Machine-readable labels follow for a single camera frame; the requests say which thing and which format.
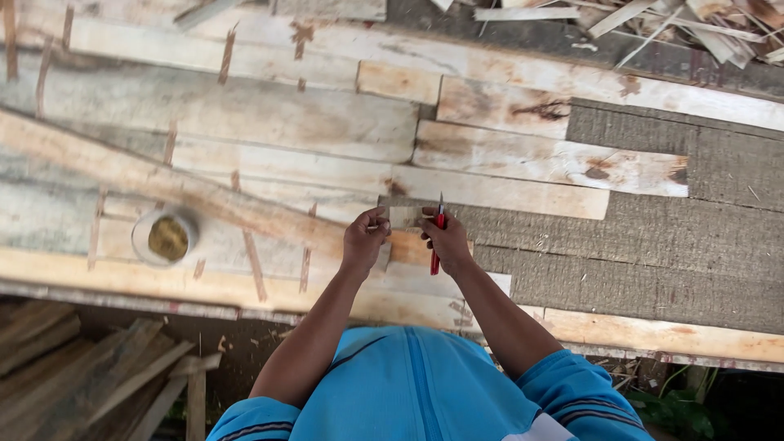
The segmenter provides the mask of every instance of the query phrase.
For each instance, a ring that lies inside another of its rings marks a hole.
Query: round container
[[[169,259],[158,255],[153,250],[150,250],[150,232],[155,222],[163,217],[171,217],[180,224],[183,230],[185,230],[185,234],[188,238],[185,254],[176,261],[170,261]],[[177,264],[192,251],[198,241],[198,229],[191,219],[192,217],[188,216],[184,210],[178,210],[176,208],[163,208],[145,213],[136,221],[136,224],[133,225],[133,230],[131,231],[131,247],[133,248],[133,252],[140,261],[152,267],[168,268]]]

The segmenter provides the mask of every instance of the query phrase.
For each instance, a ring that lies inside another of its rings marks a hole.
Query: blue shirt
[[[564,349],[516,381],[482,347],[425,327],[346,330],[302,410],[231,406],[208,441],[652,440],[601,366]]]

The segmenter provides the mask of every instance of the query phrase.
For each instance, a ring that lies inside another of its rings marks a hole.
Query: zipper
[[[441,429],[438,427],[438,419],[433,408],[433,401],[430,399],[430,389],[427,387],[427,375],[425,374],[425,360],[422,358],[422,346],[419,339],[411,328],[405,328],[405,336],[408,338],[408,352],[411,354],[411,367],[414,373],[414,384],[416,385],[416,398],[419,401],[419,410],[422,413],[422,421],[425,424],[426,441],[444,441]]]

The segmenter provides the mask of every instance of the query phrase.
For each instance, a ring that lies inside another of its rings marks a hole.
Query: sleeve
[[[581,441],[653,440],[604,368],[568,349],[548,355],[515,384]]]
[[[264,396],[243,399],[229,407],[207,441],[289,439],[300,410]]]

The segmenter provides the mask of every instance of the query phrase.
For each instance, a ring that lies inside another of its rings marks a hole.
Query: sawdust
[[[176,262],[188,251],[188,234],[173,217],[162,217],[152,225],[147,245],[158,256]]]

